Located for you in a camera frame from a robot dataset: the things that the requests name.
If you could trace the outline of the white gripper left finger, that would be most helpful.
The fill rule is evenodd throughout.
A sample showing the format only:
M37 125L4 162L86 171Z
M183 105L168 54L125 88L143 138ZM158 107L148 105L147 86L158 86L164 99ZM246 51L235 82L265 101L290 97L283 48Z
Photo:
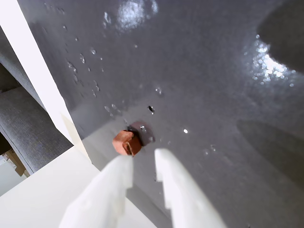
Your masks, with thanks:
M126 192L133 186L133 159L119 155L72 201L60 228L115 228L124 214Z

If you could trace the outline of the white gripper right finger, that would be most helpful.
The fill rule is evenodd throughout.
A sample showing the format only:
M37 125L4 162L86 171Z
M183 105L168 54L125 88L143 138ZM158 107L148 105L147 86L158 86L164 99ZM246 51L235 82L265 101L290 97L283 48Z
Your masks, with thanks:
M225 228L218 211L174 154L158 148L157 181L162 182L164 204L171 211L174 228Z

